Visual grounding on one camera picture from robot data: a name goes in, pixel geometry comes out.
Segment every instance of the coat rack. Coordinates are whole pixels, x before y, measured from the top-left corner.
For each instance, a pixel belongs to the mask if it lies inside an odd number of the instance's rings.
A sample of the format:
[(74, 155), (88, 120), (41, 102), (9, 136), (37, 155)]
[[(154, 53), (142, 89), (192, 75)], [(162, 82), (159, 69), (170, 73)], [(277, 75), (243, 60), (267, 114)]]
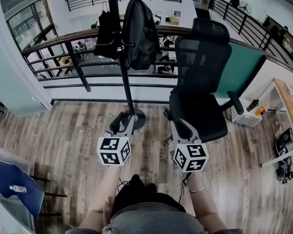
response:
[(122, 29), (121, 29), (121, 21), (119, 18), (119, 9), (118, 9), (118, 1), (117, 0), (108, 0), (109, 10), (110, 13), (113, 16), (114, 20), (114, 28), (113, 28), (113, 34), (114, 34), (114, 40), (107, 44), (110, 45), (112, 43), (116, 43), (116, 50), (118, 53), (118, 60), (119, 60), (119, 66), (121, 68), (121, 74), (126, 94), (126, 99), (128, 103), (128, 110), (126, 110), (123, 113), (122, 123), (124, 126), (127, 126), (129, 123), (129, 118), (131, 115), (135, 115), (135, 124), (134, 124), (134, 130), (142, 128), (146, 121), (146, 116), (144, 112), (140, 109), (134, 109), (132, 98), (131, 98), (131, 92), (130, 92), (130, 86), (129, 86), (129, 79), (128, 79), (128, 71), (125, 66), (126, 57), (124, 54), (125, 48), (134, 47), (134, 44), (125, 43), (122, 39)]

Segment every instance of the coat rack pole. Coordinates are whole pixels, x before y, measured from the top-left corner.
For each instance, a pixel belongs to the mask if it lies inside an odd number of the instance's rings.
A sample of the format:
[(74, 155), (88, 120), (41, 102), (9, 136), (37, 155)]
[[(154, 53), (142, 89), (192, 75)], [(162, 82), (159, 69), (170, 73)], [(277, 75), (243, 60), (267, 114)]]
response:
[(131, 91), (130, 91), (130, 85), (129, 85), (129, 78), (128, 78), (128, 71), (125, 67), (125, 61), (126, 57), (124, 54), (124, 45), (122, 44), (122, 29), (121, 29), (121, 21), (119, 18), (119, 9), (118, 9), (118, 0), (108, 0), (109, 10), (110, 13), (113, 16), (114, 20), (114, 37), (116, 41), (117, 51), (118, 51), (118, 59), (119, 59), (119, 66), (121, 69), (123, 84), (124, 84), (124, 90), (126, 94), (126, 99), (128, 103), (128, 110), (124, 112), (124, 118), (122, 119), (123, 125), (127, 126), (129, 116), (135, 115), (136, 121), (134, 124), (134, 130), (140, 129), (145, 121), (146, 116), (144, 112), (140, 109), (134, 109), (133, 108), (133, 102), (131, 97)]

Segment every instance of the chair headrest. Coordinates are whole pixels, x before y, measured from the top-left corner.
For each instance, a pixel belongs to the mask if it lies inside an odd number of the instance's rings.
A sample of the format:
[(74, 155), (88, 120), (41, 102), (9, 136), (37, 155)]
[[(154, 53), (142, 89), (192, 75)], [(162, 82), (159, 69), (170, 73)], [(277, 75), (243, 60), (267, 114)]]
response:
[(219, 44), (227, 44), (230, 41), (230, 35), (225, 25), (203, 18), (193, 19), (193, 25), (190, 32), (190, 38), (210, 41)]

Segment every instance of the black pants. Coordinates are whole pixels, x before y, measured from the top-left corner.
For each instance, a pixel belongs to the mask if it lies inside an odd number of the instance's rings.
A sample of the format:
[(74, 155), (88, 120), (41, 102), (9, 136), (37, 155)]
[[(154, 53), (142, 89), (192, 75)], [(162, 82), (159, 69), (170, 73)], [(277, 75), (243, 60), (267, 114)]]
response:
[(143, 202), (164, 203), (180, 210), (181, 212), (186, 212), (185, 208), (171, 196), (154, 192), (151, 187), (144, 186), (138, 175), (134, 175), (131, 181), (129, 181), (129, 184), (123, 186), (117, 194), (112, 216), (127, 206)]

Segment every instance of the black mesh chair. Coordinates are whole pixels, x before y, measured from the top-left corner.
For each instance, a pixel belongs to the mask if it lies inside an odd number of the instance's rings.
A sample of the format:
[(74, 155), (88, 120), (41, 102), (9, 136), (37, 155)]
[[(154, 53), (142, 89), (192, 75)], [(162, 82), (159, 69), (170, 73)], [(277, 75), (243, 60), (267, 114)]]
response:
[(190, 123), (198, 132), (201, 141), (208, 142), (228, 133), (223, 111), (235, 106), (238, 114), (243, 107), (237, 95), (228, 91), (230, 101), (219, 106), (215, 96), (221, 75), (231, 55), (229, 32), (221, 23), (208, 19), (194, 19), (188, 37), (176, 39), (178, 83), (170, 92), (170, 110), (164, 111), (169, 120), (174, 120), (180, 137), (189, 138), (187, 128), (178, 120)]

